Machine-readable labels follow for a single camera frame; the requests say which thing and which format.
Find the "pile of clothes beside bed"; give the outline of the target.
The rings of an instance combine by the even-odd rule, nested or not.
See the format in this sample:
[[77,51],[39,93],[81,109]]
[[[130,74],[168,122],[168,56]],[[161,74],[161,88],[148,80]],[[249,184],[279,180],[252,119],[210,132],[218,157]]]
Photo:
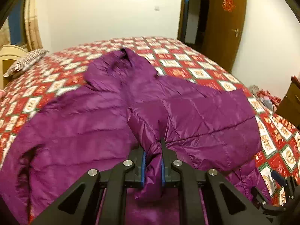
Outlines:
[[251,85],[248,90],[255,96],[263,106],[267,107],[272,112],[275,112],[281,103],[281,99],[272,95],[268,90],[260,89],[256,85]]

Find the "brown wooden cabinet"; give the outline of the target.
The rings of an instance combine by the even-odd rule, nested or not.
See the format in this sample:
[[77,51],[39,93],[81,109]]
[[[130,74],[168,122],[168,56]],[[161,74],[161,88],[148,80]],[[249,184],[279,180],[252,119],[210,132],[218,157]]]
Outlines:
[[288,120],[298,130],[300,125],[299,94],[299,79],[296,76],[292,76],[290,87],[276,110],[278,115]]

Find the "striped grey pillow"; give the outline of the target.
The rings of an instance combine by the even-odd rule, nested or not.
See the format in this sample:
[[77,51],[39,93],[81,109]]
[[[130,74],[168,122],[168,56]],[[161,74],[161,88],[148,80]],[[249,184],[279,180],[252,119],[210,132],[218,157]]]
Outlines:
[[30,67],[37,63],[48,53],[46,49],[35,49],[29,52],[25,57],[16,60],[4,73],[4,77],[17,78],[25,73]]

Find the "brown wooden door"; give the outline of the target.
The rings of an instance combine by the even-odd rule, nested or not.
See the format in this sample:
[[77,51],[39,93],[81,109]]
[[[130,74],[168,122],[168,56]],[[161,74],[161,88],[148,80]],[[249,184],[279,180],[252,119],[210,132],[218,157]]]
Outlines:
[[[201,53],[228,72],[232,71],[244,27],[247,0],[233,0],[236,8],[226,12],[223,0],[209,0]],[[236,38],[232,29],[239,29]]]

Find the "beige patterned curtain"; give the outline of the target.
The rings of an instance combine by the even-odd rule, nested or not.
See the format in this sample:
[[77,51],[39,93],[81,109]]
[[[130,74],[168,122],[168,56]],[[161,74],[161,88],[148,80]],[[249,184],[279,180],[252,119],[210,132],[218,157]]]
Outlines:
[[24,27],[27,39],[27,50],[32,51],[43,48],[38,26],[36,0],[25,0]]

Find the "cream wooden headboard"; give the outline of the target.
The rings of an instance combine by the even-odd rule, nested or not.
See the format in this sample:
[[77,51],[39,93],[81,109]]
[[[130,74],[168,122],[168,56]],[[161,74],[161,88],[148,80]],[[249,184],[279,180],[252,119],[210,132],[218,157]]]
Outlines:
[[0,87],[4,89],[5,86],[11,81],[10,78],[4,77],[4,73],[12,66],[12,64],[20,58],[26,56],[28,52],[16,45],[4,45],[1,48],[0,57]]

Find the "red paper door decoration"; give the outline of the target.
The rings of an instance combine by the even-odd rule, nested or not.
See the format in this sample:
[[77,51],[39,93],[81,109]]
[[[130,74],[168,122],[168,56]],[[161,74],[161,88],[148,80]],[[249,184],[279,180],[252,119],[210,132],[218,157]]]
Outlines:
[[232,12],[236,8],[236,5],[233,0],[223,0],[222,8],[226,12]]

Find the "blue window pane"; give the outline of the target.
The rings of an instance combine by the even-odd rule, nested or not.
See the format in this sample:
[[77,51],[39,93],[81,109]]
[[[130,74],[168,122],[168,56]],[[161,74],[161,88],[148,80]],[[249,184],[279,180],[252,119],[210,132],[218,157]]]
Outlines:
[[24,0],[18,0],[8,16],[11,44],[21,46],[26,43],[24,32]]

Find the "dark wooden door frame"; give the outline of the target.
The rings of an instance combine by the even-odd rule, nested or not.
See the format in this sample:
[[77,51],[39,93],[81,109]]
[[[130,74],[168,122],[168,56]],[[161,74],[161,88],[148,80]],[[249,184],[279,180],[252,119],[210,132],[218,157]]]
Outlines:
[[209,0],[181,0],[177,38],[189,45],[200,46],[206,31]]

